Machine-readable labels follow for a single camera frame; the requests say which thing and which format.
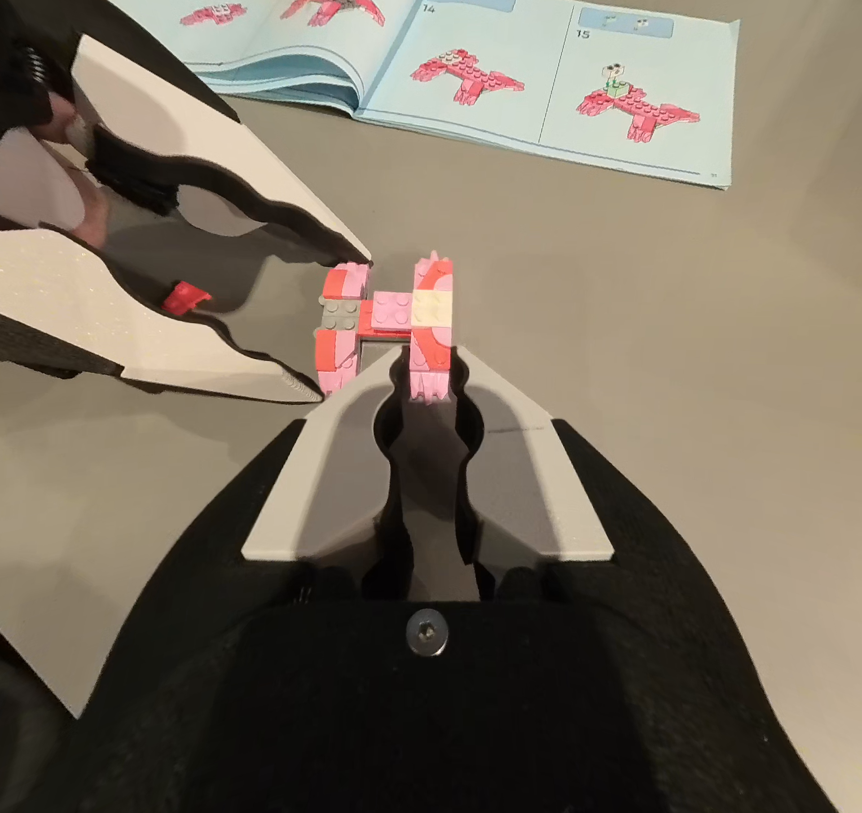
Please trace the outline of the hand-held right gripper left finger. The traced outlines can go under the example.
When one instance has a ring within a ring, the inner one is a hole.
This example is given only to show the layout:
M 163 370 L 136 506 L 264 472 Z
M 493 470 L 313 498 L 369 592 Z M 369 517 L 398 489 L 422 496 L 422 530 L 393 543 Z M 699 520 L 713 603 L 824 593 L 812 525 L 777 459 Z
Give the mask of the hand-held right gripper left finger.
M 242 547 L 247 561 L 412 561 L 393 447 L 406 348 L 312 409 Z

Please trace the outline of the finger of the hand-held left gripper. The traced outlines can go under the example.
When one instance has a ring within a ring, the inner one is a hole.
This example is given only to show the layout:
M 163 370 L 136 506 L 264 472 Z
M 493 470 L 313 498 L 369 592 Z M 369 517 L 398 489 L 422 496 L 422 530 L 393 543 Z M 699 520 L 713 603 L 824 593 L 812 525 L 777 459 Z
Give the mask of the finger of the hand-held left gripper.
M 118 366 L 135 383 L 282 404 L 318 404 L 316 384 L 241 350 L 207 316 L 174 316 L 130 294 L 89 246 L 51 229 L 2 231 L 2 317 Z
M 334 262 L 369 264 L 364 244 L 251 129 L 155 72 L 83 35 L 71 65 L 92 128 L 97 176 L 166 195 L 198 229 L 242 235 L 280 228 Z

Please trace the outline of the pink and red brick model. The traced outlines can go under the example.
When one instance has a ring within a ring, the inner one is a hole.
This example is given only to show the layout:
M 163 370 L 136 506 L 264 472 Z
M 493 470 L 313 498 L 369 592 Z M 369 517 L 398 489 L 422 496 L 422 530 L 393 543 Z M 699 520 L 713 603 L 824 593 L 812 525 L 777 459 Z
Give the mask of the pink and red brick model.
M 431 404 L 449 399 L 453 347 L 453 262 L 432 252 L 415 264 L 410 291 L 372 290 L 371 266 L 332 268 L 318 298 L 316 371 L 324 397 L 361 372 L 373 343 L 409 346 L 409 395 Z

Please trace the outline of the open light blue instruction booklet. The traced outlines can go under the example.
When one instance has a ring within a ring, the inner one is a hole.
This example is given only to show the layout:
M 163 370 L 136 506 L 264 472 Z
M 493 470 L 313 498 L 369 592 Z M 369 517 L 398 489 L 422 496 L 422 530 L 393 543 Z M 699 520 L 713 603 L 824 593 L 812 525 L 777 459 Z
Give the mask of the open light blue instruction booklet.
M 222 96 L 718 189 L 739 23 L 578 0 L 111 0 Z

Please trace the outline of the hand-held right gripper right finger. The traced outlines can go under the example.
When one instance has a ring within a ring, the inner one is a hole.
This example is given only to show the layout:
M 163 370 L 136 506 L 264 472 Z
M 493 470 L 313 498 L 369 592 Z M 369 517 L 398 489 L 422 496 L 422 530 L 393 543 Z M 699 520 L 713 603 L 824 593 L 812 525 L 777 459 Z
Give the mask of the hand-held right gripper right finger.
M 609 537 L 551 414 L 465 347 L 453 364 L 455 529 L 466 564 L 608 561 Z

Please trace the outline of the small red brick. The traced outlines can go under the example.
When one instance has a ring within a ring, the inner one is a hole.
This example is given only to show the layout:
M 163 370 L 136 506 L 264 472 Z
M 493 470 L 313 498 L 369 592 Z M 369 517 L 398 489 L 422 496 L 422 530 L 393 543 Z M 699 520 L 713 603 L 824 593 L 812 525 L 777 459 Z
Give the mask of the small red brick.
M 201 303 L 212 300 L 206 290 L 200 289 L 187 281 L 178 281 L 160 305 L 161 310 L 172 316 L 185 316 L 194 312 Z

